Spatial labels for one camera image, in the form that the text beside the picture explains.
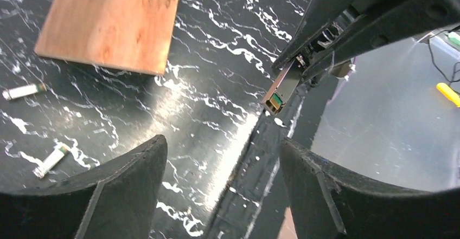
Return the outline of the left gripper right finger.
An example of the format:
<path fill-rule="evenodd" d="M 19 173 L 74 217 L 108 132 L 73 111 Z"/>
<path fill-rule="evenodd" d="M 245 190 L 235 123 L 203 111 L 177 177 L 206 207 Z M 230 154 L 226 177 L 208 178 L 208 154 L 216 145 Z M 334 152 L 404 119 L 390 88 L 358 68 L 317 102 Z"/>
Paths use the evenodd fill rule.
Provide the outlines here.
<path fill-rule="evenodd" d="M 280 165 L 298 238 L 459 238 L 459 189 L 427 192 L 356 173 L 284 138 Z"/>

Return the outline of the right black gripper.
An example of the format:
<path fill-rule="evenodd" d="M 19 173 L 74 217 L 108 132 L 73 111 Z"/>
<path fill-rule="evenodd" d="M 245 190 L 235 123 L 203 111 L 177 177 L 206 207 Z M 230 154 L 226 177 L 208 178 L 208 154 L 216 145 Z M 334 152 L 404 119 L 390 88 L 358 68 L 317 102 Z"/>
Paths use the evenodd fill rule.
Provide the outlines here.
<path fill-rule="evenodd" d="M 308 80 L 368 51 L 457 23 L 459 0 L 310 0 L 272 68 L 302 55 Z"/>

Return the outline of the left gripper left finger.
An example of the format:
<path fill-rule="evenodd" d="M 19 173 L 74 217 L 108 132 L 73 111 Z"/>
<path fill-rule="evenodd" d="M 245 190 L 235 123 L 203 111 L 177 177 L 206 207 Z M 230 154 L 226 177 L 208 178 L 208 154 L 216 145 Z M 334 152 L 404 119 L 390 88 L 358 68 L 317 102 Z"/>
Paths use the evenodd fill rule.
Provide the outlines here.
<path fill-rule="evenodd" d="M 167 163 L 158 134 L 48 187 L 1 193 L 1 238 L 148 238 Z"/>

